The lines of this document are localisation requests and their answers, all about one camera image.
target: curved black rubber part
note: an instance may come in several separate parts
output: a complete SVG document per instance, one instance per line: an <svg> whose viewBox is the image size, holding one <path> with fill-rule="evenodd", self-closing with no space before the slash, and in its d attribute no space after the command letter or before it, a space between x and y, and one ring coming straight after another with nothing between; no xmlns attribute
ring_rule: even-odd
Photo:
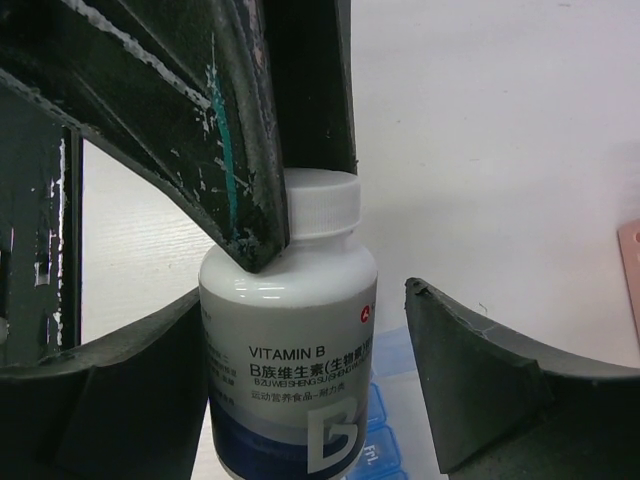
<svg viewBox="0 0 640 480"><path fill-rule="evenodd" d="M2 478L189 479L207 400L197 291L0 370Z"/></svg>
<svg viewBox="0 0 640 480"><path fill-rule="evenodd" d="M407 281L442 473L454 480L640 475L640 370L537 342Z"/></svg>

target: white paint scratch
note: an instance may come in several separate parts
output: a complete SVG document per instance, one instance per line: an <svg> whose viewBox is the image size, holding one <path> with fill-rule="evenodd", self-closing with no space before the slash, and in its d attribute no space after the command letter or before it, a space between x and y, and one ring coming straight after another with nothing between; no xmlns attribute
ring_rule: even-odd
<svg viewBox="0 0 640 480"><path fill-rule="evenodd" d="M62 0L62 3L85 17L89 23L98 30L109 33L120 40L127 52L138 60L153 67L153 69L158 72L169 85L186 96L202 110L207 110L211 106L211 102L206 97L189 87L180 77L169 70L158 57L142 48L142 45L140 45L138 40L128 33L118 29L97 9L90 7L83 0Z"/></svg>
<svg viewBox="0 0 640 480"><path fill-rule="evenodd" d="M64 175L67 166L67 146L64 138L60 139L60 178L56 182L58 184L58 311L53 314L53 318L58 324L58 346L62 346L62 323L60 321L60 309L62 308L62 248L64 246L64 207L67 198L64 192Z"/></svg>

